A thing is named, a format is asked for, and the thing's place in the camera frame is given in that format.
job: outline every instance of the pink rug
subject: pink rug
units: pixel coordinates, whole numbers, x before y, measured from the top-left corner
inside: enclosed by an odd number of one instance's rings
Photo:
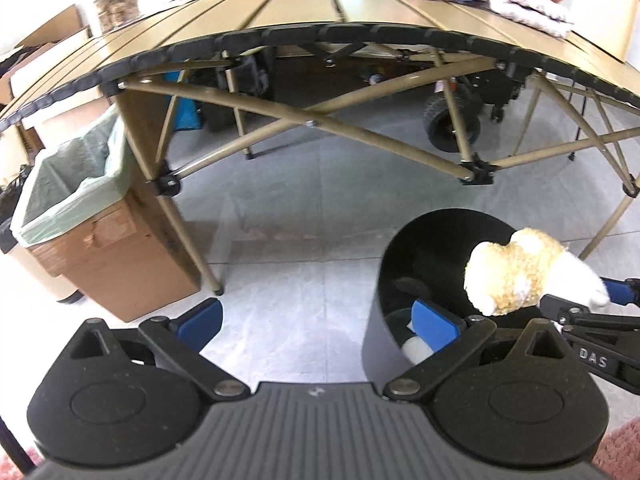
[[[640,479],[640,417],[606,436],[593,464],[613,480]]]
[[[38,454],[34,447],[30,447],[27,450],[28,455],[31,457],[34,463],[39,464],[42,461],[42,457]],[[0,454],[0,480],[20,480],[23,478],[22,473],[14,465],[9,457],[5,453]]]

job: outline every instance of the stuffed animal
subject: stuffed animal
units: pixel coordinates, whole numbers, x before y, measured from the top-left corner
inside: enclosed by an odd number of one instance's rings
[[[484,316],[503,316],[537,305],[545,294],[586,307],[609,303],[602,280],[557,240],[532,228],[516,231],[508,245],[482,242],[465,269],[469,301]]]

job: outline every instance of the gray ribbed panel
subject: gray ribbed panel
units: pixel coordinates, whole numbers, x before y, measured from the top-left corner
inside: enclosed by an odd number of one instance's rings
[[[112,471],[46,462],[47,480],[604,480],[591,465],[510,472],[444,442],[422,410],[381,399],[370,384],[263,383],[215,405],[182,446]]]

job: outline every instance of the plastic jar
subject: plastic jar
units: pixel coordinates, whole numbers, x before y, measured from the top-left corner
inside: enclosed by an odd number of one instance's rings
[[[92,33],[100,36],[140,16],[138,0],[92,0]]]

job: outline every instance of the blue gripper pad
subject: blue gripper pad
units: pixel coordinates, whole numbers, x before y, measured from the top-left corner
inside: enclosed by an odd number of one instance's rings
[[[200,352],[222,328],[222,303],[209,298],[172,320],[175,335],[189,348]]]
[[[411,322],[414,332],[434,352],[442,350],[460,335],[460,324],[447,319],[435,308],[430,308],[420,300],[411,307]]]
[[[636,302],[636,295],[628,283],[610,280],[609,278],[603,278],[602,282],[604,286],[607,287],[609,298],[613,303],[626,305]]]

